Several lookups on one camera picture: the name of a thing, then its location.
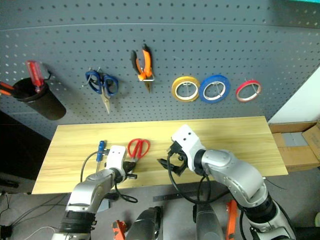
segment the pliers handle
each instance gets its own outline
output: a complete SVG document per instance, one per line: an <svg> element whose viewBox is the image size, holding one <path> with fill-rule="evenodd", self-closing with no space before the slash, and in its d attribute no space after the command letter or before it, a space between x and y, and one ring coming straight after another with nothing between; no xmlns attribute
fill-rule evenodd
<svg viewBox="0 0 320 240"><path fill-rule="evenodd" d="M146 80L150 77L153 76L152 73L152 56L151 56L151 51L150 48L146 45L142 45L142 52L143 52L143 57L144 57L144 69L140 67L139 64L139 59L137 57L136 51L131 52L131 63L133 69L136 71L138 74L138 78L140 81Z"/></svg>

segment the tool holder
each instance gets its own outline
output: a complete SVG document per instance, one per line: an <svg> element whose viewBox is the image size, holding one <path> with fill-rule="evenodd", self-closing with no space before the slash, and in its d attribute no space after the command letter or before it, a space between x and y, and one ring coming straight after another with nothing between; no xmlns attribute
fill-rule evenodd
<svg viewBox="0 0 320 240"><path fill-rule="evenodd" d="M35 86L32 84L31 78L24 78L18 81L13 87L29 94L25 98L15 98L19 102L23 102L39 114L49 120L61 119L66 114L66 108L50 91L47 83L44 84L40 92L35 91Z"/></svg>

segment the blue tape roll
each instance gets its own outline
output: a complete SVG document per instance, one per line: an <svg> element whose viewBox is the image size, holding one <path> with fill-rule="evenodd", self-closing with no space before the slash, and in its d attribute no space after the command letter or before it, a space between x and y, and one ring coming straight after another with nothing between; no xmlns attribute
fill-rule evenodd
<svg viewBox="0 0 320 240"><path fill-rule="evenodd" d="M207 88L212 83L215 83L215 82L223 85L223 89L219 89L220 90L220 94L215 96L215 97L206 96L205 92L206 92ZM213 76L210 76L210 77L206 78L201 83L201 85L199 87L199 97L205 103L214 104L214 103L220 102L223 99L225 99L227 97L227 95L229 94L229 92L230 92L230 88L231 88L231 86L230 86L230 82L229 82L228 78L226 78L225 76L222 76L222 75L213 75Z"/></svg>

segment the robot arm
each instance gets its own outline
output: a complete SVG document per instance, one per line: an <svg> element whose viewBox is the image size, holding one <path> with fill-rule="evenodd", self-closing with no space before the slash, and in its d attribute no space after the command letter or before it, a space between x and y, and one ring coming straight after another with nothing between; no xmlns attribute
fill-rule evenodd
<svg viewBox="0 0 320 240"><path fill-rule="evenodd" d="M84 182L75 186L66 205L59 232L53 235L52 240L90 239L102 200L116 183L126 179L127 173L134 167L131 163L124 162L126 155L124 146L111 146L105 169L89 175Z"/></svg>
<svg viewBox="0 0 320 240"><path fill-rule="evenodd" d="M258 239L296 238L288 219L272 200L263 177L255 167L237 159L230 151L207 150L188 125L183 125L171 139L170 154L183 151L192 172L211 175L228 187L249 219L252 235Z"/></svg>

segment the wooden table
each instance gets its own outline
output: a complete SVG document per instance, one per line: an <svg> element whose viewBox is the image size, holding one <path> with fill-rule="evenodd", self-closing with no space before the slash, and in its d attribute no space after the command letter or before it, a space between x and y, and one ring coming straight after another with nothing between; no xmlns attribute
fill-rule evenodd
<svg viewBox="0 0 320 240"><path fill-rule="evenodd" d="M171 135L188 124L207 149L230 150L241 160L255 166L263 176L288 174L265 117L234 117L173 121L146 121L99 124L59 125L43 161L33 194L71 192L80 181L80 170L86 157L98 149L100 140L111 145L127 146L134 138L151 142L148 154L139 160L134 173L119 188L171 184L168 172L158 162L166 158L172 144ZM96 157L87 163L83 177L96 171ZM197 182L200 176L188 169L177 183Z"/></svg>

